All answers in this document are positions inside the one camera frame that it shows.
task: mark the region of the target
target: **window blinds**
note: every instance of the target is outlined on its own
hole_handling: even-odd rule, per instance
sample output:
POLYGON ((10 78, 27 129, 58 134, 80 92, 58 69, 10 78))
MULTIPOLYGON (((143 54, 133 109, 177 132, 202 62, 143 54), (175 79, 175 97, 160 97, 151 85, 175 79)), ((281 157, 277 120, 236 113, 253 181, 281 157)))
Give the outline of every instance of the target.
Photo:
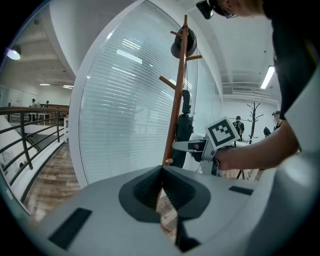
MULTIPOLYGON (((168 15, 146 1, 107 36, 85 82, 79 143, 88 183, 157 166, 164 155, 179 60, 170 52, 178 31, 168 15)), ((198 61, 187 65, 193 115, 198 61)))

